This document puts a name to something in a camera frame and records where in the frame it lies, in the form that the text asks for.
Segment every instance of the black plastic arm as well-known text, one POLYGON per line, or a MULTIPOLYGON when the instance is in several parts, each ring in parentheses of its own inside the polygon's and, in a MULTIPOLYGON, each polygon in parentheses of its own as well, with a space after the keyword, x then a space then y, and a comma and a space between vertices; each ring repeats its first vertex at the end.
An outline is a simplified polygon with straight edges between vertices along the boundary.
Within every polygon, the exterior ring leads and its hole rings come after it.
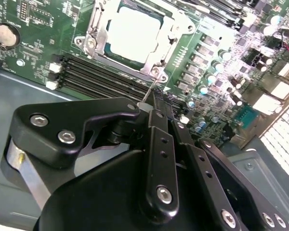
POLYGON ((134 120, 139 108, 129 99, 112 98, 64 103, 25 105, 14 112, 10 137, 17 147, 44 163, 63 168, 71 166, 84 145, 85 132, 98 131, 116 120, 134 120), (42 115, 48 124, 40 127, 31 122, 34 115, 42 115), (72 131, 73 143, 58 139, 60 131, 72 131))

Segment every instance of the mounting hole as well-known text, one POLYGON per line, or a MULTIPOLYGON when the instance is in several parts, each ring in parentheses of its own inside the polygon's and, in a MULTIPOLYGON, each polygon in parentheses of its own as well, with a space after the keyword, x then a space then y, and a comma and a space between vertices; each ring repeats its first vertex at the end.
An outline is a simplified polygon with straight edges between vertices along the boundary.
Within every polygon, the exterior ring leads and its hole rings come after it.
POLYGON ((160 117, 160 118, 163 118, 163 117, 164 117, 163 114, 160 113, 160 112, 156 112, 156 115, 157 115, 158 117, 160 117))
POLYGON ((165 139, 165 138, 161 138, 160 140, 161 140, 163 143, 168 143, 168 140, 165 139))
POLYGON ((81 45, 82 44, 82 40, 81 39, 76 39, 76 44, 77 45, 81 45))
POLYGON ((161 151, 160 154, 161 154, 162 157, 164 157, 164 158, 167 158, 167 157, 168 157, 167 153, 165 153, 164 151, 161 151))
POLYGON ((208 172, 208 171, 206 171, 206 174, 207 174, 207 176, 208 176, 209 178, 212 178, 212 177, 213 177, 212 174, 210 174, 210 172, 208 172))

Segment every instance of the screw hole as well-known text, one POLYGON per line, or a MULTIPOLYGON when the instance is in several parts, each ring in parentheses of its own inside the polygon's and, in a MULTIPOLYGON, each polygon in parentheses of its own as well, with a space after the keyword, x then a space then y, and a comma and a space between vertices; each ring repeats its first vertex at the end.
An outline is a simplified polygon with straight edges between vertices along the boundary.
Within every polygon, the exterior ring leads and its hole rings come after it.
POLYGON ((208 171, 206 171, 206 174, 207 174, 207 176, 208 176, 209 178, 212 178, 212 177, 213 177, 212 174, 210 174, 210 172, 208 172, 208 171))
POLYGON ((163 114, 161 114, 160 112, 156 112, 156 115, 157 115, 158 117, 160 117, 160 118, 163 118, 163 117, 164 117, 163 114))
POLYGON ((161 151, 160 154, 161 154, 162 157, 164 157, 164 158, 167 158, 167 157, 168 157, 167 153, 165 153, 164 151, 161 151))
POLYGON ((128 108, 130 108, 130 109, 132 109, 132 110, 135 110, 135 109, 136 109, 136 108, 135 108, 133 105, 131 105, 131 104, 128 104, 127 106, 128 106, 128 108))
POLYGON ((165 138, 162 138, 161 141, 162 141, 163 143, 168 143, 168 140, 165 139, 165 138))

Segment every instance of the black mechanical arm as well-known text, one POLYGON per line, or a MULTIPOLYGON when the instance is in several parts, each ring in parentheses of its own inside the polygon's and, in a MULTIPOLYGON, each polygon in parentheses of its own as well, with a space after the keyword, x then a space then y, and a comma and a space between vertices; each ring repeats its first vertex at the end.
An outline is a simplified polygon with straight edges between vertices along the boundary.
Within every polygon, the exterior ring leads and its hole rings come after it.
POLYGON ((195 146, 169 97, 154 91, 147 102, 16 109, 1 169, 40 206, 35 231, 289 231, 213 143, 195 146), (78 157, 121 143, 129 150, 75 177, 78 157))

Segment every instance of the green circuit board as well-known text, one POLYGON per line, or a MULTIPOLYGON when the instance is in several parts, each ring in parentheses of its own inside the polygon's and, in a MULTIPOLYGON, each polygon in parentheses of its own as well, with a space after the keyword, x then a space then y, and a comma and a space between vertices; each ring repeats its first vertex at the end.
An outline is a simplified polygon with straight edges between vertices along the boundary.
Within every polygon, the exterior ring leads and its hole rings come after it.
MULTIPOLYGON (((229 100, 227 89, 232 86, 229 79, 245 77, 249 80, 240 89, 241 94, 250 84, 257 85, 258 81, 261 80, 263 73, 246 65, 243 62, 244 57, 247 56, 251 48, 265 45, 264 36, 259 28, 267 23, 266 18, 268 16, 280 15, 282 17, 280 26, 287 25, 289 27, 289 0, 269 1, 268 4, 272 8, 267 12, 255 14, 256 19, 253 26, 256 29, 248 30, 245 34, 222 26, 181 1, 172 0, 167 3, 184 11, 195 25, 195 31, 193 34, 182 35, 165 66, 164 71, 169 76, 169 80, 166 83, 158 83, 157 86, 182 102, 188 98, 194 99, 196 103, 195 114, 188 123, 191 133, 195 136, 211 138, 220 144, 223 127, 228 123, 237 126, 241 122, 237 118, 241 118, 244 113, 240 113, 240 116, 237 114, 241 110, 245 110, 245 105, 240 107, 229 100), (188 67, 195 64, 192 60, 199 55, 197 51, 199 47, 208 47, 203 42, 206 36, 212 37, 218 45, 214 48, 211 46, 212 54, 207 58, 207 63, 201 67, 197 66, 203 69, 203 72, 198 75, 197 80, 189 83, 189 91, 183 90, 178 87, 178 82, 182 80, 188 67), (241 39, 245 40, 244 45, 239 43, 241 39), (219 51, 222 50, 231 53, 232 59, 230 61, 223 62, 220 58, 219 51), (223 63, 225 71, 217 73, 212 67, 212 61, 223 63), (246 68, 244 73, 240 72, 242 67, 246 68), (209 84, 206 79, 207 73, 213 73, 222 84, 220 86, 209 84), (201 94, 199 86, 206 86, 208 94, 201 94), (205 119, 206 126, 201 131, 195 131, 195 125, 199 122, 199 118, 205 119)), ((76 36, 86 34, 92 10, 92 0, 0 0, 0 24, 10 24, 20 34, 20 44, 17 47, 3 49, 0 46, 2 69, 45 85, 48 81, 52 55, 71 54, 146 87, 151 86, 151 81, 143 81, 113 66, 89 59, 74 43, 76 36)), ((274 53, 274 63, 283 56, 283 52, 276 51, 274 53)), ((59 90, 79 99, 92 98, 84 92, 69 89, 66 86, 59 90)), ((256 117, 258 114, 251 112, 248 115, 256 117)))

